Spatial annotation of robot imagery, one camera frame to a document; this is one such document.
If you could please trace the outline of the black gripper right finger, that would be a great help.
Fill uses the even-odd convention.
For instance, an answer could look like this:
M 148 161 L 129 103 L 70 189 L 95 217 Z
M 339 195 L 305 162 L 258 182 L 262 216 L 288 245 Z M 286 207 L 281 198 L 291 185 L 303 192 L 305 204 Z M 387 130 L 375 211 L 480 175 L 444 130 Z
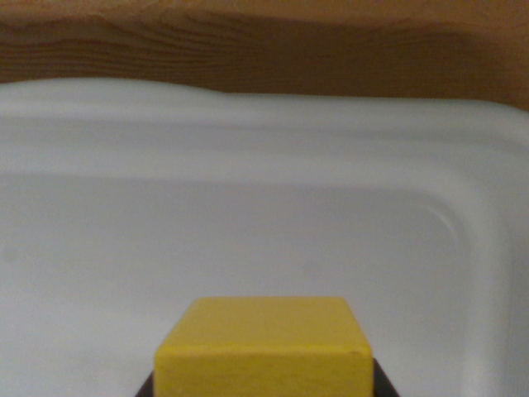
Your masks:
M 397 392 L 392 382 L 382 369 L 379 362 L 373 359 L 374 367 L 374 397 L 399 397 L 400 394 Z

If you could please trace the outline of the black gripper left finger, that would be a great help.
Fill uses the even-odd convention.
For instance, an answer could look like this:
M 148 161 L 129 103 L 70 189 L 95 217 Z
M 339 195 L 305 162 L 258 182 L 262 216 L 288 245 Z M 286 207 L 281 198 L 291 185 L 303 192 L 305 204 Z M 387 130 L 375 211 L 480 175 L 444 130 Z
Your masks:
M 135 397 L 154 397 L 154 373 L 151 372 L 135 394 Z

